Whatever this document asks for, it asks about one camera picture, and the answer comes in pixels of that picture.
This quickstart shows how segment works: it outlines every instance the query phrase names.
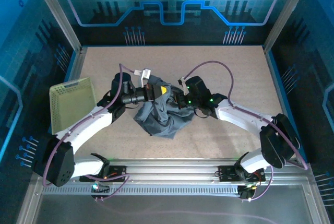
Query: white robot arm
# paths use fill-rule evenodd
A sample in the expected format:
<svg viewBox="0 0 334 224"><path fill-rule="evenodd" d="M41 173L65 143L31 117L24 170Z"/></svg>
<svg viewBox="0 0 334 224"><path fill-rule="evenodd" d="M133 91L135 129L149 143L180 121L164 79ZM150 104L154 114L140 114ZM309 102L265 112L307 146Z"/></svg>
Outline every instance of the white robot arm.
<svg viewBox="0 0 334 224"><path fill-rule="evenodd" d="M146 72L141 76L141 79L148 76L149 73ZM55 135L44 134L39 137L39 145L32 163L32 170L35 173L43 176L44 171L47 171L46 179L56 186L62 186L77 176L97 175L103 178L105 173L108 173L109 161L104 157L91 154L86 157L74 158L74 154L94 134L115 122L125 112L125 105L153 101L167 91L164 87L144 85L143 82L140 84L141 87L136 88L131 82L129 74L123 73L122 77L121 89L113 104L111 101L116 97L120 85L120 73L115 75L111 90L83 119ZM53 155L52 152L54 152L56 145L59 147L48 167L47 161Z"/></svg>
<svg viewBox="0 0 334 224"><path fill-rule="evenodd" d="M267 166L282 168L293 156L294 151L272 125L289 138L295 149L300 148L298 136L285 115L261 114L234 103L224 95L211 94L198 76L187 80L181 78L179 84L183 87L183 93L175 96L179 107L191 105L207 116L228 121L259 138L261 148L244 154L235 164L240 178L245 179L249 174Z"/></svg>

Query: cable connector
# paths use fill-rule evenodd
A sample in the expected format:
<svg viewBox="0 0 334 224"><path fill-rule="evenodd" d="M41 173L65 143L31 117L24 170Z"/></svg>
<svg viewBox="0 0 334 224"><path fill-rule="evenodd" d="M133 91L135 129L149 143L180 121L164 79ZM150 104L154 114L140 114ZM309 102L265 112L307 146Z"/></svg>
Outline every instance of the cable connector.
<svg viewBox="0 0 334 224"><path fill-rule="evenodd" d="M184 77L181 77L179 80L178 80L178 83L180 86L182 86L183 88L183 95L187 95L189 93L189 90L188 90L188 87L186 85L186 79Z"/></svg>
<svg viewBox="0 0 334 224"><path fill-rule="evenodd" d="M148 80L150 78L151 70L148 68L145 68L142 71L135 70L134 75L140 76L138 84L140 87L144 87L144 79Z"/></svg>

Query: gray cloth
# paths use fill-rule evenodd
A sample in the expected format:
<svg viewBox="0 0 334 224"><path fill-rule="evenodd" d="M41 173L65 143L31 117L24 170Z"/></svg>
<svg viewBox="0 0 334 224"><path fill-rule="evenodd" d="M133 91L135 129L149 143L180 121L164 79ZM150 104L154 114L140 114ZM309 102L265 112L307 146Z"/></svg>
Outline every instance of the gray cloth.
<svg viewBox="0 0 334 224"><path fill-rule="evenodd" d="M192 121L194 108L179 109L173 92L180 89L151 75L148 83L164 86L167 92L153 102L145 102L134 120L150 135L173 139L176 132Z"/></svg>

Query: speckled work surface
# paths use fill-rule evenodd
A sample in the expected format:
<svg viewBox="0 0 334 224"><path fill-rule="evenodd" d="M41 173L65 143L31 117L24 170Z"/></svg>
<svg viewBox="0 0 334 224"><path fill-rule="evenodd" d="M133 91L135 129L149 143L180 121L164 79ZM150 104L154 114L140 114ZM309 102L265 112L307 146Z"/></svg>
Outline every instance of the speckled work surface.
<svg viewBox="0 0 334 224"><path fill-rule="evenodd" d="M118 64L152 74L178 85L177 80L208 60L226 63L234 75L232 100L267 114L281 112L275 87L261 46L143 46L88 48L81 77L91 77L99 101L119 72ZM193 73L212 93L227 95L228 72L208 64ZM137 83L137 76L132 80ZM149 136L134 120L138 109L127 110L111 126L99 131L76 155L97 152L107 158L237 158L260 147L247 131L212 117L194 120L173 140Z"/></svg>

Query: yellow-green plastic basket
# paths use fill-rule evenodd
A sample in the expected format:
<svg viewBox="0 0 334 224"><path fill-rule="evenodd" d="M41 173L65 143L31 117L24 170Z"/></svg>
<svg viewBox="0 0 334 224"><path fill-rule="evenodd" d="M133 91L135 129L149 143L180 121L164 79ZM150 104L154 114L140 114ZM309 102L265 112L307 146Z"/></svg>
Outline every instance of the yellow-green plastic basket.
<svg viewBox="0 0 334 224"><path fill-rule="evenodd" d="M52 86L49 95L52 134L73 125L96 106L94 88L90 78Z"/></svg>

